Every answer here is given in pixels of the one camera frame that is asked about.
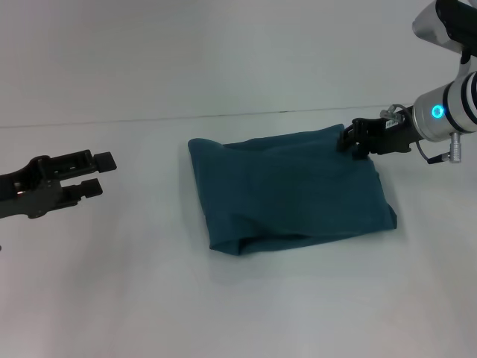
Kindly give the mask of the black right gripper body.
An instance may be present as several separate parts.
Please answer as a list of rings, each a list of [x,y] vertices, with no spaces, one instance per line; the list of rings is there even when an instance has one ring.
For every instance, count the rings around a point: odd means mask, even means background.
[[[354,119],[356,139],[369,148],[369,154],[410,152],[410,145],[423,139],[414,127],[413,109],[401,106],[397,114],[403,115],[404,120],[392,127],[387,127],[389,119]]]

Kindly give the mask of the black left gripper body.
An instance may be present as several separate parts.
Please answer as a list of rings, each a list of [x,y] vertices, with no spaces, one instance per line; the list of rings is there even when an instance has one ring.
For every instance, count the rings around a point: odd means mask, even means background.
[[[24,168],[1,176],[1,218],[44,216],[56,206],[62,191],[51,158],[36,157]]]

